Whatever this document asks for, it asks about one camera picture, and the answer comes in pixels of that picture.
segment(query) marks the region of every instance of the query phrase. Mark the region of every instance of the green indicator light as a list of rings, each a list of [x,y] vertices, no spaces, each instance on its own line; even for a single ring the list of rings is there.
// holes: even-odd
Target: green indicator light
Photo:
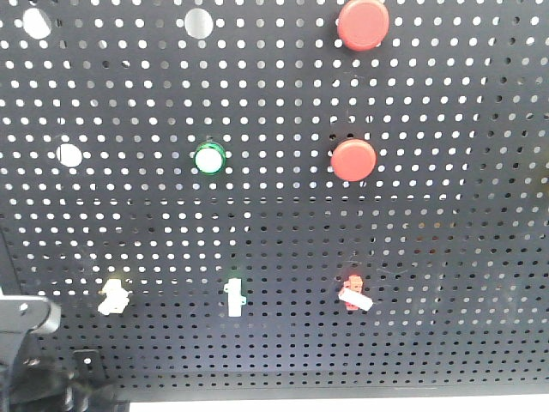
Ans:
[[[216,142],[204,142],[196,148],[195,165],[204,174],[216,174],[225,166],[225,149]]]

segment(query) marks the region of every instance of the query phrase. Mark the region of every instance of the red push button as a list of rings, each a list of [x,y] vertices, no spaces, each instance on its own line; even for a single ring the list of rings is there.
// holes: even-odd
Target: red push button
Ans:
[[[389,31],[389,12],[378,0],[350,0],[341,10],[337,32],[351,50],[376,47]]]
[[[349,182],[365,179],[373,172],[377,156],[374,148],[366,141],[349,139],[335,148],[332,167],[335,175]]]

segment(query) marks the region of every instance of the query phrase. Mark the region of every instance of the toggle switch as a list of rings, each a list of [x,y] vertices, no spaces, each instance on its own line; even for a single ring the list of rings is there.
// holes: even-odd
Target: toggle switch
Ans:
[[[362,294],[363,284],[359,275],[350,275],[348,280],[343,282],[343,288],[338,296],[342,302],[345,302],[348,311],[362,309],[368,312],[373,306],[373,300]]]
[[[337,33],[351,50],[373,49],[388,32],[389,12],[378,0],[351,0],[341,9]]]
[[[335,148],[332,154],[332,167],[335,175],[349,182],[367,178],[374,170],[377,155],[374,148],[365,140],[348,139]]]
[[[229,317],[239,318],[242,316],[242,306],[247,302],[245,296],[242,296],[242,279],[233,277],[223,287],[223,291],[228,294],[227,305],[229,306]]]
[[[122,287],[120,279],[109,279],[106,281],[101,294],[106,295],[105,300],[99,305],[97,310],[105,316],[111,313],[123,313],[126,306],[130,303],[128,296],[130,292]]]

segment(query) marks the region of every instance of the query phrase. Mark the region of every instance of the pegboard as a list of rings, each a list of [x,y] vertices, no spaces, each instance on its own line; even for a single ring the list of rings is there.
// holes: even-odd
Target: pegboard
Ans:
[[[343,3],[3,3],[0,224],[63,307],[43,355],[98,349],[134,401],[547,391],[549,2],[387,0],[367,52]],[[329,165],[348,136],[378,154],[358,183]],[[110,277],[132,295],[104,317]]]

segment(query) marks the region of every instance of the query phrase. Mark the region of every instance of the white hole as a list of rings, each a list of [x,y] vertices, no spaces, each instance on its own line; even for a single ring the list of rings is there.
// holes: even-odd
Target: white hole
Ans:
[[[82,163],[82,152],[74,144],[65,143],[57,148],[57,160],[66,167],[77,167]]]
[[[23,30],[33,39],[44,39],[51,33],[51,20],[41,9],[28,9],[23,13]]]
[[[191,9],[185,16],[184,26],[190,37],[206,39],[214,31],[214,19],[204,9]]]

